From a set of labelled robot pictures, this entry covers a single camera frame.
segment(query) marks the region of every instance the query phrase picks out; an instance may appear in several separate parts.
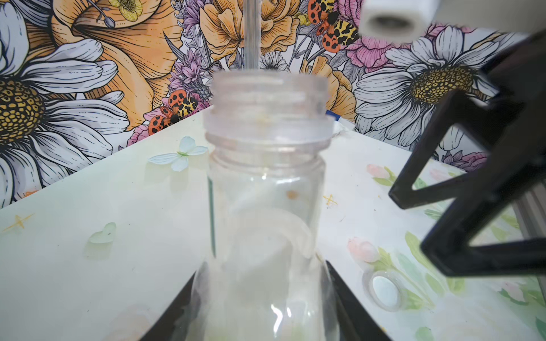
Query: white butterfly decoration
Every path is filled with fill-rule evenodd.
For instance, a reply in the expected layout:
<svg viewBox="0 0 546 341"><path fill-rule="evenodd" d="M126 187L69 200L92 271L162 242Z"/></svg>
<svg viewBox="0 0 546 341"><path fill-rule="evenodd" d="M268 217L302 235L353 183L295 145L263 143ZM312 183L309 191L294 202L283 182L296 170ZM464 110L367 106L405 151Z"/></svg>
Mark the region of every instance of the white butterfly decoration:
<svg viewBox="0 0 546 341"><path fill-rule="evenodd" d="M205 146L196 146L195 140L189 136L182 138L179 149L180 151L176 153L156 155L149 158L148 161L156 165L171 164L174 171L181 172L188 168L188 156L201 155L209 151Z"/></svg>

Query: clear plastic bottle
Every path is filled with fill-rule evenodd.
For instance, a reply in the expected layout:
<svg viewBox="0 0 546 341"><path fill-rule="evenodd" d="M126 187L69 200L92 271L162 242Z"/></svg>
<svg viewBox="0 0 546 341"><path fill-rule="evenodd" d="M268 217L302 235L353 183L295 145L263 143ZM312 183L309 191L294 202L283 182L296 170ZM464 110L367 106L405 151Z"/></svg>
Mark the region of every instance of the clear plastic bottle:
<svg viewBox="0 0 546 341"><path fill-rule="evenodd" d="M335 295L317 258L332 120L327 82L237 71L215 77L204 117L211 254L196 274L189 341L338 341Z"/></svg>

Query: black plastic frame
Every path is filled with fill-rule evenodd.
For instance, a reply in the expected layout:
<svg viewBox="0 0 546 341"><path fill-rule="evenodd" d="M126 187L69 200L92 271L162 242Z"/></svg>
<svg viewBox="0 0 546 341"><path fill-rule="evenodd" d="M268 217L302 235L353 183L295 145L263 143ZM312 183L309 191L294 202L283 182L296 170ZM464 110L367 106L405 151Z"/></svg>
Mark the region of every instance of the black plastic frame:
<svg viewBox="0 0 546 341"><path fill-rule="evenodd" d="M401 208L455 198L421 249L447 276L546 273L546 238L470 247L483 227L509 203L546 177L546 37L537 34L497 56L483 69L500 94L487 109L464 92L450 91L393 184ZM413 190L448 129L457 125L489 152L472 173Z"/></svg>

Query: table surface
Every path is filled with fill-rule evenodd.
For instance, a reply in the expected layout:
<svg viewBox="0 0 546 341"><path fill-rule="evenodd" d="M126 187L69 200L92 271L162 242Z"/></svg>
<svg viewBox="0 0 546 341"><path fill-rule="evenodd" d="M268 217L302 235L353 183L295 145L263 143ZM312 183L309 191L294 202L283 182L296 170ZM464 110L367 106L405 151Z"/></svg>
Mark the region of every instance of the table surface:
<svg viewBox="0 0 546 341"><path fill-rule="evenodd" d="M0 210L0 340L137 340L155 323L209 247L207 155L180 173L147 162L184 136L209 146L202 115ZM546 339L535 277L446 279L422 256L418 243L448 202L403 211L390 200L409 155L357 133L333 139L323 152L322 256L393 340ZM419 185L460 173L431 161ZM520 238L508 209L475 242ZM374 303L374 270L401 279L404 309Z"/></svg>

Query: yellow flower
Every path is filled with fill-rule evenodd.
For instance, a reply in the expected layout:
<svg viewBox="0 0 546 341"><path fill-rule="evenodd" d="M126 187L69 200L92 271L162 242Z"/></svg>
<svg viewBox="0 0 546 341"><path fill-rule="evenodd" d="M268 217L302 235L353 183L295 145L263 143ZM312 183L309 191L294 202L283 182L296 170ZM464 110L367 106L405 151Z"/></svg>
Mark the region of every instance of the yellow flower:
<svg viewBox="0 0 546 341"><path fill-rule="evenodd" d="M124 97L117 106L127 113L130 121L127 129L131 130L144 122L144 113L162 104L161 100L169 90L168 78L176 56L163 34L180 47L182 32L169 0L146 0L143 3L140 0L112 1L111 4L109 0L99 0L96 4L110 9L108 16L116 22L114 28L102 20L97 22L98 10L91 6L83 7L81 0L52 0L55 15L51 18L51 36L54 41L38 47L51 49L49 45L53 45L54 49L55 45L84 38L100 41L104 49L101 59L115 61L118 72L110 83L85 96L99 98L111 91L123 91ZM119 12L113 10L115 2L120 4ZM129 2L134 5L133 9L126 5ZM41 32L29 32L31 41L34 35L44 39L49 37Z"/></svg>
<svg viewBox="0 0 546 341"><path fill-rule="evenodd" d="M233 64L237 49L245 47L242 20L243 0L212 0L200 9L200 28L212 51L212 58L229 56ZM262 55L272 51L286 51L295 43L300 20L293 18L300 0L262 0Z"/></svg>
<svg viewBox="0 0 546 341"><path fill-rule="evenodd" d="M308 61L304 59L300 73L317 75L328 79L328 93L330 98L326 102L326 109L339 116L354 122L356 116L357 100L352 93L351 82L339 70L333 71L328 65L326 57L319 56L315 59L311 71Z"/></svg>
<svg viewBox="0 0 546 341"><path fill-rule="evenodd" d="M309 26L311 24L311 22L309 21L309 17L307 16L307 13L297 12L295 14L295 17L300 20L300 25L302 26Z"/></svg>
<svg viewBox="0 0 546 341"><path fill-rule="evenodd" d="M140 0L108 0L114 7L120 9L121 15L129 21L136 21L142 14L142 3Z"/></svg>

